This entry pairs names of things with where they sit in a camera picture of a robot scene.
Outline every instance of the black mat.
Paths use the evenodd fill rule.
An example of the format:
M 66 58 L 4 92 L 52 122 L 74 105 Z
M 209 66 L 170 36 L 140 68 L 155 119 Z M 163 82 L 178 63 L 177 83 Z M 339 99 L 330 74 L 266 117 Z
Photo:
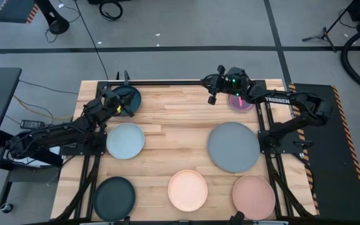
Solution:
M 346 118 L 335 88 L 295 84 L 296 91 L 312 91 L 330 101 L 333 112 L 324 126 L 303 129 L 314 178 L 319 217 L 360 220 L 360 168 Z
M 34 0 L 5 0 L 0 9 L 0 22 L 31 23 L 37 12 L 34 6 Z

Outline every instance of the concrete floor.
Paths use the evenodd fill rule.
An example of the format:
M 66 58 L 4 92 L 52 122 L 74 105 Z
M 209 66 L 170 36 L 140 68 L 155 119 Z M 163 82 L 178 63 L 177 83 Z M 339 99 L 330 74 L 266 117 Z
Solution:
M 74 7 L 71 0 L 63 0 Z M 62 16 L 71 20 L 76 13 L 51 0 Z M 350 0 L 269 0 L 278 36 L 283 46 L 327 46 L 326 42 L 301 42 L 317 34 L 337 18 Z M 265 1 L 262 0 L 133 0 L 122 2 L 123 17 L 105 21 L 98 7 L 78 1 L 80 10 L 99 48 L 164 46 L 275 46 Z M 348 15 L 343 18 L 354 24 Z M 38 12 L 31 24 L 0 22 L 0 49 L 54 49 L 55 53 L 0 54 L 0 67 L 20 67 L 21 79 L 54 89 L 77 92 L 82 80 L 105 79 L 95 53 L 56 53 L 63 48 L 92 48 L 81 19 L 49 44 L 44 33 L 47 24 Z M 340 24 L 330 33 L 333 43 L 342 46 L 353 34 Z M 288 51 L 284 53 L 294 83 L 332 84 L 338 87 L 352 139 L 360 161 L 360 86 L 344 72 L 339 53 L 330 51 Z M 218 64 L 245 68 L 252 78 L 284 80 L 278 53 L 273 51 L 136 51 L 102 52 L 108 75 L 127 69 L 132 79 L 200 79 L 216 72 Z M 350 53 L 350 61 L 360 73 L 360 51 Z M 48 108 L 55 117 L 73 113 L 76 96 L 51 92 L 19 83 L 15 95 L 30 104 Z M 20 121 L 50 122 L 24 110 L 12 100 L 7 115 Z M 16 134 L 17 124 L 9 119 L 2 130 Z M 0 172 L 0 186 L 6 176 Z M 0 212 L 0 224 L 26 224 L 47 221 L 51 214 L 56 179 L 49 183 L 14 184 L 9 199 L 13 213 Z

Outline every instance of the tripod leg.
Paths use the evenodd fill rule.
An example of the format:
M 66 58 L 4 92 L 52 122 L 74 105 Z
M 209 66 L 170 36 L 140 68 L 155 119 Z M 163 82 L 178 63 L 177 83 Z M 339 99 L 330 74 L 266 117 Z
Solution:
M 312 39 L 322 39 L 323 38 L 323 35 L 320 34 L 320 35 L 315 35 L 315 36 L 312 36 L 312 37 L 307 37 L 307 38 L 304 38 L 302 41 L 305 42 L 305 41 L 309 41 L 309 40 L 312 40 Z
M 309 40 L 312 40 L 312 39 L 315 39 L 316 36 L 313 36 L 313 37 L 307 37 L 307 38 L 304 38 L 302 41 L 305 42 L 305 41 L 309 41 Z
M 326 38 L 326 40 L 329 42 L 329 44 L 330 44 L 330 46 L 331 46 L 331 48 L 332 48 L 332 51 L 334 51 L 334 52 L 336 53 L 336 52 L 337 52 L 337 51 L 336 51 L 336 47 L 334 47 L 333 43 L 332 43 L 331 40 L 330 40 L 330 37 L 326 34 L 326 35 L 325 35 L 325 38 Z

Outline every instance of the wire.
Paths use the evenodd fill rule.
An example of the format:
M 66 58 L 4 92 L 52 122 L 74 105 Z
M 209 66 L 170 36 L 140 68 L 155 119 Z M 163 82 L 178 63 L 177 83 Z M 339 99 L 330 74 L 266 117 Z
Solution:
M 56 175 L 55 175 L 51 180 L 49 180 L 48 182 L 46 182 L 46 185 L 47 185 L 47 186 L 49 186 L 49 183 L 58 176 L 58 174 L 59 174 L 59 172 L 61 171 L 61 169 L 63 168 L 63 166 L 64 166 L 67 162 L 69 162 L 72 158 L 74 158 L 74 157 L 75 157 L 75 156 L 71 156 L 69 159 L 67 159 L 67 160 L 62 164 L 61 168 L 59 168 L 59 171 L 56 173 Z M 20 195 L 18 195 L 18 196 L 16 196 L 16 197 L 14 197 L 14 198 L 6 201 L 6 203 L 11 203 L 13 200 L 17 199 L 18 197 L 26 196 L 27 194 L 28 194 L 28 192 L 25 193 L 25 194 L 20 194 Z
M 21 157 L 22 155 L 24 155 L 24 153 L 26 153 L 26 152 L 29 150 L 31 144 L 32 144 L 34 141 L 36 141 L 35 138 L 34 138 L 33 140 L 31 140 L 29 144 L 27 144 L 27 148 L 26 148 L 23 152 L 21 152 L 20 154 L 18 154 L 18 155 L 16 156 L 16 158 L 19 158 L 19 157 Z
M 347 8 L 340 10 L 340 11 L 338 12 L 338 16 L 341 16 L 341 13 L 343 13 L 343 11 L 346 10 L 346 9 L 347 9 Z M 340 22 L 341 25 L 344 25 L 344 26 L 346 26 L 346 27 L 348 27 L 348 28 L 353 28 L 353 29 L 354 29 L 354 28 L 357 28 L 357 27 L 360 25 L 360 22 L 359 22 L 356 26 L 350 26 L 350 25 L 348 25 L 348 24 L 344 24 L 344 23 L 341 21 L 341 18 L 340 18 L 339 22 Z
M 50 119 L 52 119 L 52 121 L 53 121 L 54 119 L 62 120 L 62 119 L 70 119 L 70 118 L 73 117 L 73 116 L 54 117 L 54 116 L 52 115 L 52 113 L 51 113 L 50 111 L 48 111 L 46 108 L 43 108 L 43 107 L 41 107 L 41 106 L 36 106 L 36 105 L 32 105 L 32 104 L 25 103 L 24 101 L 20 100 L 20 99 L 19 99 L 18 97 L 16 97 L 15 95 L 14 95 L 13 97 L 19 102 L 19 104 L 20 104 L 21 106 L 23 106 L 23 107 L 24 107 L 25 109 L 27 109 L 28 111 L 31 111 L 32 113 L 35 113 L 35 114 L 38 114 L 38 115 L 41 115 L 41 116 L 50 118 Z M 47 111 L 47 112 L 50 114 L 50 116 L 45 115 L 45 114 L 43 114 L 43 113 L 41 113 L 41 112 L 34 111 L 34 110 L 32 110 L 32 109 L 29 109 L 29 108 L 28 108 L 27 106 L 25 106 L 25 105 L 34 106 L 34 107 L 43 109 L 43 110 Z
M 25 193 L 25 194 L 20 194 L 20 195 L 18 195 L 18 196 L 16 196 L 16 197 L 12 198 L 11 200 L 9 200 L 9 202 L 12 202 L 13 200 L 17 199 L 18 197 L 26 196 L 27 193 Z
M 25 83 L 25 84 L 29 84 L 29 85 L 33 85 L 33 86 L 40 87 L 40 88 L 45 88 L 45 89 L 48 89 L 48 90 L 50 90 L 50 91 L 56 91 L 56 92 L 59 92 L 59 93 L 68 93 L 68 94 L 74 94 L 74 95 L 78 95 L 78 94 L 79 94 L 79 93 L 71 92 L 71 91 L 60 91 L 60 90 L 52 89 L 52 88 L 45 87 L 45 86 L 42 86 L 42 85 L 39 85 L 39 84 L 33 84 L 33 83 L 30 83 L 30 82 L 27 82 L 27 81 L 19 80 L 19 82 L 22 82 L 22 83 Z
M 38 115 L 45 116 L 45 117 L 47 117 L 47 118 L 51 118 L 52 121 L 51 121 L 51 123 L 50 123 L 49 125 L 51 125 L 52 123 L 54 123 L 54 116 L 53 116 L 53 114 L 52 114 L 48 109 L 46 109 L 46 108 L 44 108 L 44 107 L 41 107 L 41 106 L 36 106 L 36 105 L 32 105 L 32 104 L 25 103 L 24 101 L 20 100 L 20 99 L 19 99 L 18 97 L 16 97 L 15 95 L 14 95 L 13 97 L 19 102 L 19 104 L 20 104 L 21 106 L 23 106 L 23 107 L 24 107 L 25 109 L 27 109 L 28 111 L 31 111 L 32 113 L 36 113 L 36 114 L 38 114 Z M 32 110 L 32 109 L 29 109 L 29 108 L 28 108 L 27 106 L 25 106 L 25 105 L 27 105 L 27 106 L 32 106 L 32 107 L 36 107 L 36 108 L 39 108 L 39 109 L 43 109 L 43 110 L 47 111 L 51 116 L 48 116 L 48 115 L 45 115 L 45 114 L 43 114 L 43 113 L 40 113 L 40 112 L 34 111 L 34 110 Z
M 17 122 L 16 120 L 12 119 L 10 116 L 5 115 L 5 117 L 7 117 L 8 119 L 12 120 L 13 122 L 17 123 L 18 125 L 20 125 L 20 122 Z
M 95 45 L 93 36 L 91 35 L 90 31 L 88 30 L 88 27 L 87 27 L 87 25 L 86 25 L 86 22 L 84 21 L 83 15 L 81 14 L 81 11 L 80 11 L 80 9 L 79 9 L 78 2 L 77 2 L 77 1 L 74 1 L 74 3 L 76 4 L 77 10 L 79 11 L 79 15 L 80 15 L 80 18 L 81 18 L 81 20 L 82 20 L 82 23 L 84 24 L 84 27 L 86 27 L 87 33 L 88 33 L 88 35 L 89 35 L 90 38 L 91 38 L 92 44 L 94 45 L 94 49 L 95 49 L 95 52 L 97 53 L 97 56 L 98 56 L 98 58 L 99 58 L 99 61 L 101 62 L 102 67 L 104 68 L 106 80 L 109 80 L 109 78 L 108 78 L 108 73 L 106 72 L 105 65 L 104 65 L 104 63 L 103 63 L 103 60 L 102 60 L 101 57 L 99 56 L 98 48 L 97 48 L 97 46 Z
M 45 39 L 47 39 L 47 42 L 48 43 L 53 43 L 53 42 L 55 42 L 56 41 L 56 39 L 58 38 L 58 34 L 55 34 L 55 38 L 52 40 L 52 41 L 50 41 L 49 39 L 48 39 L 48 37 L 47 37 L 47 33 L 48 33 L 48 31 L 49 31 L 49 28 L 45 31 Z
M 73 11 L 75 11 L 75 12 L 77 12 L 77 13 L 78 13 L 78 15 L 77 15 L 77 17 L 76 17 L 76 18 L 74 18 L 74 19 L 73 19 L 73 20 L 71 20 L 71 21 L 68 21 L 69 23 L 74 22 L 75 20 L 79 19 L 79 17 L 80 17 L 80 13 L 79 13 L 77 10 L 73 9 L 72 7 L 67 7 L 65 4 L 63 4 L 63 7 L 64 7 L 64 8 L 66 8 L 66 9 L 73 10 Z M 53 39 L 52 41 L 50 41 L 50 40 L 48 39 L 48 37 L 47 37 L 47 33 L 48 33 L 48 31 L 49 31 L 49 28 L 45 31 L 45 39 L 47 39 L 47 42 L 48 42 L 48 43 L 53 43 L 53 42 L 55 42 L 55 41 L 56 41 L 56 39 L 58 38 L 58 34 L 55 34 L 54 39 Z
M 49 183 L 50 183 L 51 181 L 53 181 L 53 180 L 58 176 L 58 174 L 61 172 L 61 169 L 63 168 L 63 166 L 64 166 L 67 162 L 69 162 L 72 158 L 74 158 L 74 157 L 75 157 L 75 156 L 71 156 L 69 159 L 67 159 L 67 160 L 62 164 L 62 167 L 61 167 L 61 168 L 59 169 L 59 171 L 55 174 L 55 176 L 47 182 L 47 186 L 49 186 Z
M 75 12 L 77 13 L 77 17 L 74 18 L 73 20 L 69 21 L 69 23 L 72 23 L 72 22 L 76 21 L 77 19 L 79 19 L 79 17 L 80 17 L 79 11 L 73 9 L 72 7 L 68 7 L 68 6 L 66 6 L 65 4 L 63 4 L 63 7 L 66 8 L 66 9 L 73 10 L 73 11 L 75 11 Z
M 118 16 L 111 16 L 108 12 L 106 12 L 105 10 L 103 10 L 103 6 L 105 4 L 109 4 L 112 3 L 114 4 L 116 7 L 119 8 L 119 15 Z M 115 21 L 118 20 L 120 17 L 122 17 L 123 15 L 123 8 L 120 5 L 120 3 L 118 3 L 117 1 L 114 0 L 103 0 L 101 3 L 99 3 L 99 13 L 101 13 L 102 18 L 104 18 L 107 21 Z

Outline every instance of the wooden tabletop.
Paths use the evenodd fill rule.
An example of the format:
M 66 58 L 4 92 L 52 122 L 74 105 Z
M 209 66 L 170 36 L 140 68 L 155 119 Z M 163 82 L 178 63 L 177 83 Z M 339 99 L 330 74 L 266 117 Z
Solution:
M 80 116 L 83 105 L 94 99 L 97 81 L 83 81 L 77 99 L 74 118 Z M 267 79 L 268 89 L 284 90 L 281 79 Z M 216 105 L 207 103 L 209 94 L 202 86 L 137 86 L 142 103 L 136 115 L 112 117 L 106 131 L 123 122 L 135 123 L 145 133 L 145 145 L 134 158 L 118 160 L 108 152 L 101 157 L 97 186 L 105 179 L 122 176 L 136 190 L 136 205 L 130 213 L 132 221 L 175 220 L 228 220 L 236 208 L 231 192 L 236 181 L 244 175 L 261 176 L 268 181 L 269 175 L 264 156 L 248 171 L 230 173 L 218 168 L 210 159 L 207 143 L 209 133 L 225 122 L 239 122 L 254 133 L 259 130 L 256 110 L 247 113 L 233 111 L 226 94 L 218 94 Z M 271 104 L 275 122 L 291 118 L 287 105 Z M 79 188 L 83 156 L 76 156 L 61 171 L 51 218 L 60 215 Z M 284 170 L 290 190 L 310 213 L 315 208 L 304 165 L 294 156 L 283 154 Z M 171 176 L 183 169 L 192 169 L 204 177 L 208 186 L 205 204 L 194 212 L 176 209 L 168 197 Z M 285 215 L 283 195 L 280 196 Z M 84 195 L 81 217 L 86 215 L 88 193 Z M 101 219 L 93 212 L 93 221 Z

